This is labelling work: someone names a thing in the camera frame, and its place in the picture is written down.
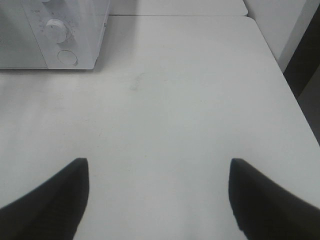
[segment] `white table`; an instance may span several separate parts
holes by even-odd
[[[0,207],[76,157],[75,240],[246,239],[232,158],[320,207],[320,148],[252,19],[112,16],[106,32],[94,71],[1,71]]]
[[[243,0],[112,0],[112,15],[246,16]]]

